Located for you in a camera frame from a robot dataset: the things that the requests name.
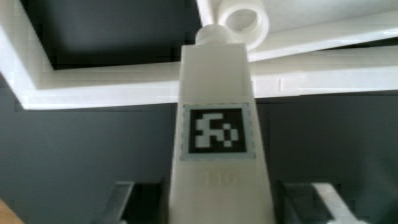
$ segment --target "black surface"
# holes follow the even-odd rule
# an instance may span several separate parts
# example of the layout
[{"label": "black surface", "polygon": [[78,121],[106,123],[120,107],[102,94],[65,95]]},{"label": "black surface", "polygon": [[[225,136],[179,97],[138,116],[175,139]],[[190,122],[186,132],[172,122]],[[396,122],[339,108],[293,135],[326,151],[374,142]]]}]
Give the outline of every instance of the black surface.
[{"label": "black surface", "polygon": [[165,224],[161,193],[161,184],[136,184],[122,213],[127,224]]},{"label": "black surface", "polygon": [[21,0],[54,69],[179,61],[195,0]]},{"label": "black surface", "polygon": [[[330,182],[357,217],[398,222],[398,93],[259,99],[271,191]],[[175,105],[22,111],[0,88],[0,197],[26,224],[86,224],[115,181],[168,177]]]}]

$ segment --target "gray floor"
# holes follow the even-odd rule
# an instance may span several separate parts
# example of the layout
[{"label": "gray floor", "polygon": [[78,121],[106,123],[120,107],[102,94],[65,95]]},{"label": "gray floor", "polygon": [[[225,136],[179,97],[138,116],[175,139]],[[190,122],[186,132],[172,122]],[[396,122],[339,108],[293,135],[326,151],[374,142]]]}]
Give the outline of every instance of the gray floor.
[{"label": "gray floor", "polygon": [[[273,197],[332,182],[357,216],[398,221],[398,94],[257,100]],[[113,182],[168,177],[175,105],[24,111],[0,81],[0,197],[26,224],[86,224]]]}]

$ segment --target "black square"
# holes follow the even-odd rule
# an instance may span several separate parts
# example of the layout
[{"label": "black square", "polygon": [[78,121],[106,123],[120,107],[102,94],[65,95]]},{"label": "black square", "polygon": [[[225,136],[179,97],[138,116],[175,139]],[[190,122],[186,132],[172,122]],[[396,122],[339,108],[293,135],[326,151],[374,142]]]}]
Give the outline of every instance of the black square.
[{"label": "black square", "polygon": [[190,110],[188,153],[245,153],[243,109]]}]

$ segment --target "dark gray wall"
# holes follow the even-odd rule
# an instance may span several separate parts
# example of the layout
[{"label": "dark gray wall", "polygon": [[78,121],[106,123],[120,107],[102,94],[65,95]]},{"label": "dark gray wall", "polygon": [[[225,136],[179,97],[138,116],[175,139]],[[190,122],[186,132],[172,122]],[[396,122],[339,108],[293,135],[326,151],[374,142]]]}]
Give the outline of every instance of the dark gray wall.
[{"label": "dark gray wall", "polygon": [[[326,181],[357,216],[398,221],[396,92],[259,99],[277,206]],[[86,224],[115,181],[168,177],[175,105],[22,111],[0,81],[0,197],[26,224]]]},{"label": "dark gray wall", "polygon": [[195,0],[21,0],[54,69],[179,61]]}]

